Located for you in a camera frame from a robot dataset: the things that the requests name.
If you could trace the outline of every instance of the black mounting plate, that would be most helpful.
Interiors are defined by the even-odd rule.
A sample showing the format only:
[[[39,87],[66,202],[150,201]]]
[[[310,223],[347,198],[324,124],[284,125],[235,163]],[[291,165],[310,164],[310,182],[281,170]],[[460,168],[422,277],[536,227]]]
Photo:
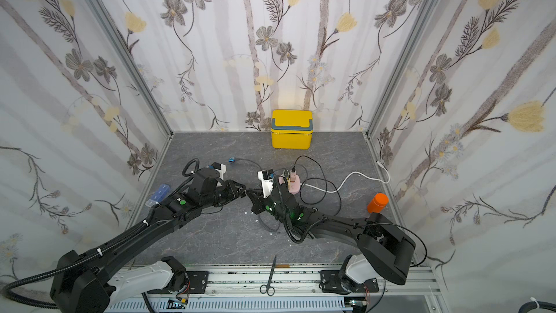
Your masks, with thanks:
[[[189,290],[185,293],[204,294],[209,278],[208,271],[187,271],[189,276]],[[169,294],[168,290],[150,290],[148,294]]]
[[[329,270],[320,271],[320,285],[319,285],[320,289],[323,290],[323,292],[333,292],[339,295],[349,294],[349,292],[347,292],[342,287],[339,273],[340,271],[329,271]],[[365,282],[365,284],[367,286],[367,289],[369,289],[369,292],[379,292],[379,285],[376,279],[374,279],[374,281],[373,279],[369,279],[368,281]],[[357,284],[355,286],[355,289],[352,292],[365,293],[365,285]]]

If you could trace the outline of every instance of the yellow box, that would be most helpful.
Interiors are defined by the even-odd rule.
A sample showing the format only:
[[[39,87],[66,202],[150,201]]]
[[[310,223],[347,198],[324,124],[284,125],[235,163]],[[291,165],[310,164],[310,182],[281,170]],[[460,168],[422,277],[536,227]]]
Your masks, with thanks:
[[[272,112],[272,146],[276,149],[309,149],[312,113],[308,110],[275,110]]]

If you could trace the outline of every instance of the white wall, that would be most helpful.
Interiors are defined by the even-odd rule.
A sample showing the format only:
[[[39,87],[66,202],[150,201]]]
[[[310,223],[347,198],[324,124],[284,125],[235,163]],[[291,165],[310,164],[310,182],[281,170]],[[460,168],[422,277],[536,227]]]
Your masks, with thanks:
[[[174,130],[240,131],[269,130],[274,109],[311,110],[316,130],[366,129],[419,10],[418,0],[402,0],[392,27],[375,26],[389,1],[299,0],[278,24],[263,0],[212,0],[205,9],[181,0],[187,12],[174,31],[161,18],[167,12],[163,0],[103,0],[124,36],[126,15],[146,24],[128,44],[138,40],[133,57]],[[320,55],[323,40],[348,11],[357,24],[332,34],[328,43],[339,40]],[[291,43],[297,59],[289,66],[287,60],[279,63],[277,46],[256,45],[256,31],[268,26],[277,43]],[[181,87],[179,75],[192,56],[191,83],[184,80]],[[257,77],[272,81],[260,84]]]
[[[51,3],[0,0],[2,285],[121,233],[166,140],[85,1]],[[65,28],[47,24],[45,9]],[[83,74],[67,61],[73,49]],[[92,64],[99,56],[114,67],[109,83]],[[49,281],[24,289],[50,300]]]
[[[485,9],[503,11],[505,0],[441,0],[372,135],[455,313],[516,312],[530,296],[556,297],[556,6],[515,4],[483,29]],[[455,63],[471,17],[480,37]],[[443,54],[445,90],[430,81]],[[432,102],[448,90],[437,114]]]

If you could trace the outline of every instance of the orange cap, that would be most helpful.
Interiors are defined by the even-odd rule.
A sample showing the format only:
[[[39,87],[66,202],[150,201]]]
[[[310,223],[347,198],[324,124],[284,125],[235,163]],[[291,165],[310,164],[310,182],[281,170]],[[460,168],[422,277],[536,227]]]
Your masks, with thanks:
[[[367,212],[380,213],[382,209],[388,204],[388,196],[384,193],[377,193],[375,198],[367,205]]]

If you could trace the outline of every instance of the white cable clip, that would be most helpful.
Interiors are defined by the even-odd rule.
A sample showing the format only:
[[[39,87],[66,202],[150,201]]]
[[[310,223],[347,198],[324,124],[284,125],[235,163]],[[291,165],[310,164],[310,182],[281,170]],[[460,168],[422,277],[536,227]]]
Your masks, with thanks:
[[[529,299],[530,299],[530,300],[531,300],[532,302],[534,302],[534,303],[536,303],[536,304],[537,304],[537,309],[539,309],[539,308],[540,308],[539,302],[537,301],[537,299],[536,299],[536,298],[534,298],[534,297],[530,297]]]

